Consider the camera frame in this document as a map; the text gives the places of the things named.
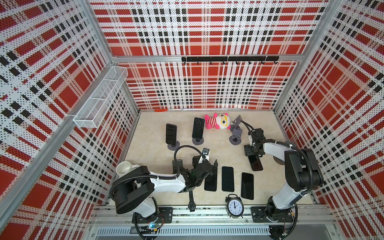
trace plush toy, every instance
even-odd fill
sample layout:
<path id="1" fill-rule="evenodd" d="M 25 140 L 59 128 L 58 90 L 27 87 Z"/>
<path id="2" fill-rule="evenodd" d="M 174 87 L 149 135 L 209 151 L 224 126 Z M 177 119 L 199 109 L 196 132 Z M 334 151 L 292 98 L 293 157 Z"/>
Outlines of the plush toy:
<path id="1" fill-rule="evenodd" d="M 219 115 L 215 113 L 213 117 L 205 115 L 204 119 L 208 129 L 211 129 L 213 127 L 215 127 L 216 129 L 231 128 L 231 120 L 229 119 L 228 113 L 221 113 Z"/>

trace alarm clock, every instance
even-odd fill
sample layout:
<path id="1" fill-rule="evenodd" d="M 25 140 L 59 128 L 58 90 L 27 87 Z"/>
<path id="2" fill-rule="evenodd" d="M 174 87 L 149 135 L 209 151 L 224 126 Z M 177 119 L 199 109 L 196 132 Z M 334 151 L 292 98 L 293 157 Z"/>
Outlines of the alarm clock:
<path id="1" fill-rule="evenodd" d="M 226 202 L 226 210 L 229 215 L 229 217 L 232 218 L 238 218 L 243 217 L 244 212 L 244 205 L 241 202 L 241 198 L 239 198 L 236 194 L 229 194 L 225 198 Z"/>

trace white mesh basket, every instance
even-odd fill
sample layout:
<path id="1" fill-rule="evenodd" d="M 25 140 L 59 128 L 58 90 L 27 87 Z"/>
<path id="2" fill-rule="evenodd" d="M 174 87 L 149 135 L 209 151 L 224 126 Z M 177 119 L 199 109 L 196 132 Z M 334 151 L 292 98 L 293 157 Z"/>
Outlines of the white mesh basket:
<path id="1" fill-rule="evenodd" d="M 77 126 L 98 128 L 127 76 L 126 68 L 111 67 L 74 118 Z"/>

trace black watch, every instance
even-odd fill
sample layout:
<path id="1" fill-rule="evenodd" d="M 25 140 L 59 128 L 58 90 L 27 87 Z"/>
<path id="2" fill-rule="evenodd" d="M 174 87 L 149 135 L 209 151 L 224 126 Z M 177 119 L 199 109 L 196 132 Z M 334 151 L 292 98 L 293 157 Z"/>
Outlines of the black watch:
<path id="1" fill-rule="evenodd" d="M 192 191 L 189 191 L 189 204 L 188 204 L 188 209 L 190 212 L 194 212 L 196 209 L 196 204 L 193 201 L 193 193 Z"/>

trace white mug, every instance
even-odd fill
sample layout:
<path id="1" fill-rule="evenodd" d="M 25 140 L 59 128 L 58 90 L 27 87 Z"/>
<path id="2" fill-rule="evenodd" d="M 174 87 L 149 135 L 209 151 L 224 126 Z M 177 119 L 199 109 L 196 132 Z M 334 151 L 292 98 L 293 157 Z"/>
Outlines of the white mug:
<path id="1" fill-rule="evenodd" d="M 116 167 L 116 173 L 119 175 L 119 178 L 126 175 L 135 168 L 140 167 L 140 165 L 132 165 L 130 162 L 124 161 L 119 163 Z"/>

